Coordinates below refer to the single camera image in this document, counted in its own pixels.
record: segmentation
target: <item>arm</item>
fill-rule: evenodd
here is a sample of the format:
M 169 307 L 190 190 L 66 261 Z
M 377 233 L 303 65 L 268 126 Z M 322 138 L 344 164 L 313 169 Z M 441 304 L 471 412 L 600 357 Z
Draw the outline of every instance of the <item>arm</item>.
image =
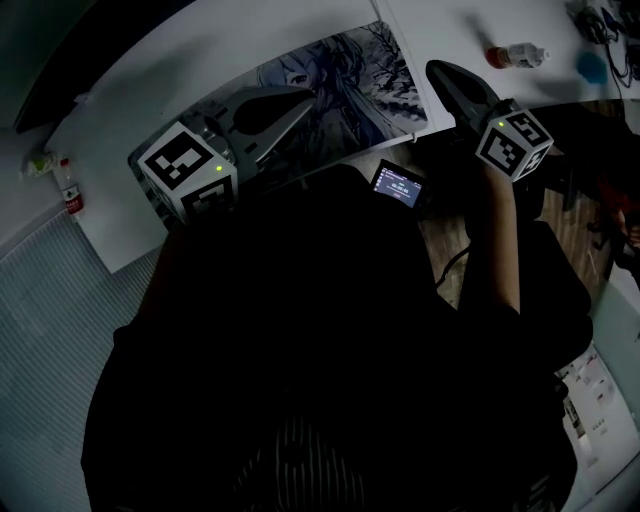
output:
M 513 185 L 506 174 L 483 165 L 474 194 L 477 206 L 473 219 L 477 226 L 465 272 L 460 309 L 509 306 L 520 312 Z

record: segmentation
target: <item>water bottle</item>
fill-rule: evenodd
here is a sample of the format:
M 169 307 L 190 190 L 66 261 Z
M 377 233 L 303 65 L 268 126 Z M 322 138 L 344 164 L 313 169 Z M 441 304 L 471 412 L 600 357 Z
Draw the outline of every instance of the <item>water bottle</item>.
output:
M 487 50 L 487 60 L 494 68 L 537 68 L 545 60 L 551 58 L 544 48 L 537 48 L 531 43 L 512 44 L 511 46 L 494 46 Z
M 62 191 L 67 212 L 75 222 L 78 222 L 82 216 L 84 204 L 82 203 L 78 182 L 71 172 L 69 159 L 63 158 L 60 160 L 60 166 L 54 169 L 53 174 L 58 182 L 58 187 Z

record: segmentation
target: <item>blue object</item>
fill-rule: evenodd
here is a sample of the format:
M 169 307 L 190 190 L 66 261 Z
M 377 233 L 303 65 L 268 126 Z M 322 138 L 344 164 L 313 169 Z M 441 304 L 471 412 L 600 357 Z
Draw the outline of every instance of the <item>blue object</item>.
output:
M 606 62 L 590 52 L 583 53 L 578 58 L 578 73 L 590 84 L 604 85 L 609 79 Z

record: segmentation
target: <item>white wall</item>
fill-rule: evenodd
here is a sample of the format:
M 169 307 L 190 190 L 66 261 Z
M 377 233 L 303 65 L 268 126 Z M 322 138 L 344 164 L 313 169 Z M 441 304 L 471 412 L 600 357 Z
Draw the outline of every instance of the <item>white wall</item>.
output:
M 13 125 L 47 60 L 94 2 L 95 0 L 0 1 L 1 128 Z
M 27 154 L 48 137 L 51 126 L 17 135 L 0 130 L 0 257 L 44 220 L 64 208 L 52 175 L 21 178 Z

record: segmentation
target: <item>cable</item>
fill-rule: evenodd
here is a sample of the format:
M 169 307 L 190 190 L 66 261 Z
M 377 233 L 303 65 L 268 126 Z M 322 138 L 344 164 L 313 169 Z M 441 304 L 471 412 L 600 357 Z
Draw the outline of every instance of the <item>cable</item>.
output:
M 451 258 L 451 261 L 449 261 L 449 263 L 447 263 L 447 266 L 444 267 L 444 270 L 442 271 L 442 277 L 440 277 L 440 279 L 438 280 L 438 282 L 436 283 L 436 290 L 438 288 L 440 288 L 440 286 L 442 285 L 442 283 L 444 283 L 445 279 L 447 279 L 447 275 L 449 275 L 449 272 L 451 271 L 451 268 L 458 263 L 458 260 L 460 258 L 462 258 L 465 254 L 467 254 L 469 252 L 469 249 L 471 249 L 471 244 L 469 244 L 465 249 L 462 249 L 462 251 L 460 251 L 458 254 L 456 254 L 453 258 Z

